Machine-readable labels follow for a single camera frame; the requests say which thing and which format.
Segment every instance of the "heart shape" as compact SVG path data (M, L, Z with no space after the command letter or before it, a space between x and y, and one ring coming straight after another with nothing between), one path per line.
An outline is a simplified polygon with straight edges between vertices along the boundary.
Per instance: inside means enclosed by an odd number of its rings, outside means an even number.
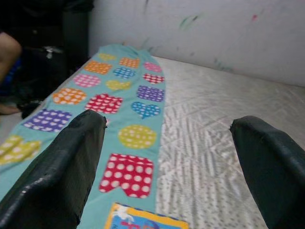
M131 82L120 82L117 80L109 80L106 82L106 86L113 91L117 90L128 90L130 88Z
M28 124L28 123L25 123L23 124L25 127L31 127L32 125L31 124Z
M164 77L163 76L159 76L159 75L152 75L149 73L145 73L143 75L143 78L150 82L151 84L157 84L157 83L162 83L164 81Z
M132 104L132 110L139 114L142 119L156 116L161 111L157 105L146 105L141 102L134 102Z
M46 127L46 128L44 128L44 129L42 129L43 131L51 131L51 130L53 130L52 128L49 128L49 127Z

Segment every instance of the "person's knee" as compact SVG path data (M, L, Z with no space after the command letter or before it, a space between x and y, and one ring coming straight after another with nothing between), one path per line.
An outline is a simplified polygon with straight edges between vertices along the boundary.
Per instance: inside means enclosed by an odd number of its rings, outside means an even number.
M16 61L21 55L21 50L18 41L4 32L0 34L0 61Z

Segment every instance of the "book cover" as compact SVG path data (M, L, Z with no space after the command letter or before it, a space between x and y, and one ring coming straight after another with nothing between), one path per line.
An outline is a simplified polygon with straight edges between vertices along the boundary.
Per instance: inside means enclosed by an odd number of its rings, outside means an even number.
M104 229L188 229L188 224L175 218L114 203Z

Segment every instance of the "yellow polka dot circle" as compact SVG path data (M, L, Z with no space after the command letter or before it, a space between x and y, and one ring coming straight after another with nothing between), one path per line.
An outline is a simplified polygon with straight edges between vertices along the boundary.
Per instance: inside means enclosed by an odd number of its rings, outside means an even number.
M12 135L0 145L0 165L30 159L39 152L40 146L40 141L24 143L22 137Z
M129 125L119 131L120 142L128 148L145 149L156 141L157 133L144 125Z

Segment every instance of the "orange polka dot shape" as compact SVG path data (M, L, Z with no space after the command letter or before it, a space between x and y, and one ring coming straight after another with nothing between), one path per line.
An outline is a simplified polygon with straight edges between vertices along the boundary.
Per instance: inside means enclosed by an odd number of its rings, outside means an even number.
M53 94L53 101L56 104L79 104L86 98L86 93L79 89L62 88L59 92Z
M21 162L39 153L41 141L23 142L23 138L12 135L0 145L0 165Z
M138 68L140 63L140 59L130 59L124 57L120 60L120 65L124 65L130 68Z
M120 82L117 80L109 80L106 82L108 88L113 91L117 90L128 90L130 88L131 82Z
M93 72L93 73L99 73L99 74L107 74L109 70L112 68L111 64L108 63L100 63L97 61L90 61L84 69Z
M115 61L116 60L116 56L111 55L111 54L106 54L106 53L100 53L99 57L103 60L103 61Z
M120 142L132 149L149 148L156 138L157 133L144 125L129 125L119 131Z
M149 73L145 73L143 75L143 78L150 82L151 84L157 84L157 83L162 83L164 81L164 77L159 76L159 75L152 75Z

